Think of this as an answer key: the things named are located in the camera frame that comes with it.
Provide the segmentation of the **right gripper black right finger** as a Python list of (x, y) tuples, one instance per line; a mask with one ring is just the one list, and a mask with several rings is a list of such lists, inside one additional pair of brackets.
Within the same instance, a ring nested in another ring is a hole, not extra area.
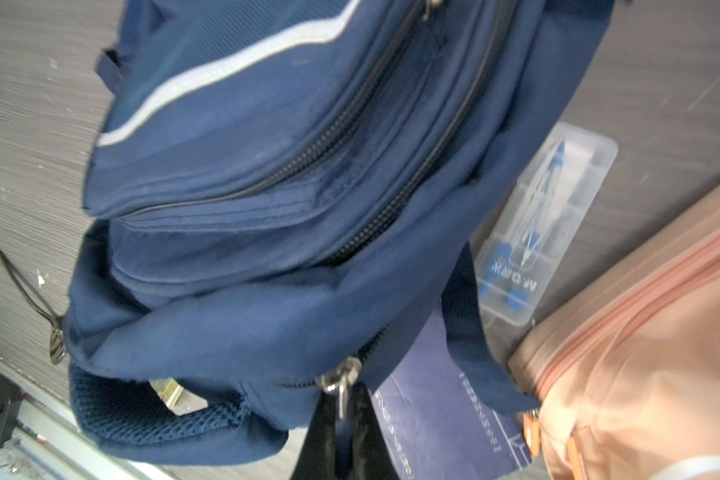
[(350, 479), (399, 480), (374, 411), (368, 388), (359, 383), (352, 389), (352, 440)]

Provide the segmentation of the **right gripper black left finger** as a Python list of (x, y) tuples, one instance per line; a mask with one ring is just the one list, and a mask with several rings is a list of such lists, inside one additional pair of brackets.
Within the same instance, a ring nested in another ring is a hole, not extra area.
[(335, 480), (336, 398), (322, 393), (304, 438), (291, 480)]

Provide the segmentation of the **navy blue notebook yellow label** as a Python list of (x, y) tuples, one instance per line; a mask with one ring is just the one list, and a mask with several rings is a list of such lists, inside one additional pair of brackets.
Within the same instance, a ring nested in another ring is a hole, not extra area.
[(481, 403), (451, 360), (439, 311), (373, 398), (401, 479), (499, 479), (533, 462), (515, 420)]

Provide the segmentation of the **Animal Farm paperback book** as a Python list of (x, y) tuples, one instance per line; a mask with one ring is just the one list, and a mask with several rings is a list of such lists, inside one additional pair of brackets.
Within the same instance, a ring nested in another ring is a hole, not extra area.
[(208, 406), (204, 398), (182, 387), (174, 379), (151, 380), (150, 386), (166, 407), (176, 415), (186, 415)]

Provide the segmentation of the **navy blue student backpack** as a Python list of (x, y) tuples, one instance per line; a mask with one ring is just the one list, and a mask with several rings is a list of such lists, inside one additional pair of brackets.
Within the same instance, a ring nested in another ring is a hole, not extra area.
[[(70, 403), (110, 455), (277, 454), (349, 361), (377, 388), (434, 310), (477, 397), (494, 360), (469, 239), (560, 118), (610, 1), (129, 1), (98, 72), (63, 321)], [(176, 415), (174, 379), (208, 406)]]

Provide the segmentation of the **clear plastic pen box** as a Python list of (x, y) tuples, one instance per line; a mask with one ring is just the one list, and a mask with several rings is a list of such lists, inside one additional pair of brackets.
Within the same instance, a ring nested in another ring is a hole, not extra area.
[(611, 138), (554, 126), (475, 260), (483, 313), (514, 326), (530, 323), (617, 154)]

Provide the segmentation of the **peach fabric pencil case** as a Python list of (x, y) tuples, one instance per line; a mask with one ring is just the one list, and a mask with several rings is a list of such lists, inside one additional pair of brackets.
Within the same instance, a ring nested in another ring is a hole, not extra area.
[(508, 362), (554, 479), (720, 479), (720, 185), (530, 330)]

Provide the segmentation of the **black metal spoon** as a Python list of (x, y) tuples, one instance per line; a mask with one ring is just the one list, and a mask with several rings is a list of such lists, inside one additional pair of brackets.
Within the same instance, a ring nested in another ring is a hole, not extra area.
[(64, 316), (56, 313), (51, 304), (41, 295), (37, 288), (26, 279), (1, 248), (0, 265), (18, 289), (25, 302), (50, 325), (48, 356), (52, 365), (59, 365), (67, 353), (63, 333)]

